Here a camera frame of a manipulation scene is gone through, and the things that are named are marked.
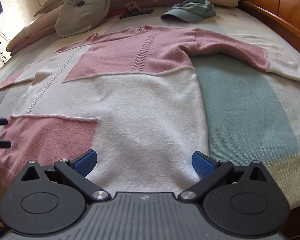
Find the grey cat face cushion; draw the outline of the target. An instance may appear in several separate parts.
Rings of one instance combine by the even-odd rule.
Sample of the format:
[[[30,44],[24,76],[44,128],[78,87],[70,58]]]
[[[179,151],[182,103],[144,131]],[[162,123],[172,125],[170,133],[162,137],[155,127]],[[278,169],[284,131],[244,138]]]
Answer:
[[[55,29],[65,38],[90,31],[99,26],[110,9],[110,0],[65,0]]]

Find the red stick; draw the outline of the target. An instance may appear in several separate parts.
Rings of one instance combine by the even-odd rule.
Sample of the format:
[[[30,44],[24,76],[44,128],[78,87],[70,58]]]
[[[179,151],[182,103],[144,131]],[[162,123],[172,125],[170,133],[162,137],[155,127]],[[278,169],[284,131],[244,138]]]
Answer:
[[[117,16],[117,15],[123,15],[123,14],[126,14],[127,11],[126,10],[114,10],[114,11],[110,11],[108,12],[107,14],[107,18],[110,18],[110,17],[114,17],[114,16]]]

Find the blue baseball cap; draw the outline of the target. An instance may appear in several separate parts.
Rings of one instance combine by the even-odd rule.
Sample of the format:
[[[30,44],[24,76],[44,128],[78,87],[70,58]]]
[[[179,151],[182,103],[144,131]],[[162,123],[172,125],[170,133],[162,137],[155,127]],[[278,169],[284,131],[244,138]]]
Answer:
[[[214,16],[216,9],[209,0],[185,0],[175,4],[161,18],[173,17],[187,23],[198,23]]]

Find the black hair clip with flower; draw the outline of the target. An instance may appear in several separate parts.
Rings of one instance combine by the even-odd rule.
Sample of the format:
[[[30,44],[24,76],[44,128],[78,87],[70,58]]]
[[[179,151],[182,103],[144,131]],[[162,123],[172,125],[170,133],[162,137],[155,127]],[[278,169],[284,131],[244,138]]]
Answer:
[[[141,9],[136,2],[129,2],[125,4],[126,13],[122,14],[119,19],[129,18],[140,15],[148,15],[153,13],[153,9]]]

